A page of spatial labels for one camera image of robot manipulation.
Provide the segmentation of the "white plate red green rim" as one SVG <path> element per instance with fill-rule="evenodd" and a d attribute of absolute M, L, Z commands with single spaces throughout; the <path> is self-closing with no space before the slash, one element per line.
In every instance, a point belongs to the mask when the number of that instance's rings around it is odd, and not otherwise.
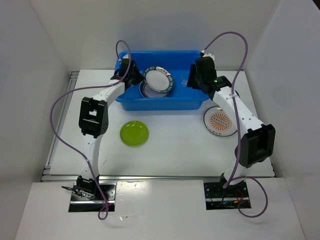
<path fill-rule="evenodd" d="M 143 98 L 166 98 L 171 95 L 169 92 L 157 92 L 149 88 L 144 82 L 141 82 L 139 85 L 139 92 Z"/>

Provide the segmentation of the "white plate dark lettered rim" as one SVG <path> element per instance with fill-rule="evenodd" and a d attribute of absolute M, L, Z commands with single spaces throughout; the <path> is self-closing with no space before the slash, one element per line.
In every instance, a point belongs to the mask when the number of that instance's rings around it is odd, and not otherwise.
<path fill-rule="evenodd" d="M 149 66 L 143 72 L 144 83 L 158 93 L 169 93 L 174 86 L 171 73 L 161 66 Z"/>

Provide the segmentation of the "clear plastic cup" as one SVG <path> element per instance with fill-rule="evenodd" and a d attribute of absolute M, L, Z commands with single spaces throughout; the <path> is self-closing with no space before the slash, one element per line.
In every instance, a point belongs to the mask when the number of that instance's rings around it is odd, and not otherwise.
<path fill-rule="evenodd" d="M 189 79 L 189 74 L 186 73 L 186 72 L 183 72 L 181 74 L 181 85 L 184 86 L 184 87 L 187 87 L 188 79 Z"/>

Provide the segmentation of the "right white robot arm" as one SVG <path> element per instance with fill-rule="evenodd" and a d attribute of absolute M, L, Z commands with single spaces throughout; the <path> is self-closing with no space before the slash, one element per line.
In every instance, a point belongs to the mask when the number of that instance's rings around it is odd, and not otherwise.
<path fill-rule="evenodd" d="M 237 128 L 234 166 L 220 176 L 219 191 L 225 197 L 237 191 L 247 170 L 269 158 L 274 149 L 276 130 L 264 124 L 243 103 L 225 76 L 217 76 L 211 54 L 201 53 L 190 67 L 187 87 L 201 90 L 215 102 Z"/>

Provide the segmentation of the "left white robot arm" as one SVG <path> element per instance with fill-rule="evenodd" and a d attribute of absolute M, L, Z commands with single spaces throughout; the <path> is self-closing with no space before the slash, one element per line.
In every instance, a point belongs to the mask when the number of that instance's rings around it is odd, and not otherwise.
<path fill-rule="evenodd" d="M 83 135 L 86 164 L 77 177 L 76 189 L 89 200 L 100 194 L 98 161 L 102 137 L 109 127 L 108 108 L 128 88 L 138 85 L 143 79 L 136 62 L 126 54 L 108 86 L 95 96 L 81 100 L 78 125 Z"/>

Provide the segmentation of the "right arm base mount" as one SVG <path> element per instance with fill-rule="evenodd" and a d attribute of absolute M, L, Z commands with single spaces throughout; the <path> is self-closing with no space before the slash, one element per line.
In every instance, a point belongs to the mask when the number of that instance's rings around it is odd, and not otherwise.
<path fill-rule="evenodd" d="M 231 190 L 225 190 L 219 182 L 204 182 L 204 196 L 207 210 L 250 209 L 251 203 L 247 184 L 242 181 Z"/>

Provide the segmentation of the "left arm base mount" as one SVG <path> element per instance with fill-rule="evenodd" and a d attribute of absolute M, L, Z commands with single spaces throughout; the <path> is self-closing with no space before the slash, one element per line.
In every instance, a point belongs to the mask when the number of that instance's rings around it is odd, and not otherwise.
<path fill-rule="evenodd" d="M 116 183 L 104 183 L 101 184 L 100 187 L 106 197 L 108 211 L 114 212 L 117 189 Z M 75 183 L 73 184 L 73 187 L 62 186 L 62 188 L 71 191 L 68 209 L 70 213 L 99 212 L 105 205 L 105 201 L 98 190 L 96 193 L 87 193 L 77 189 Z"/>

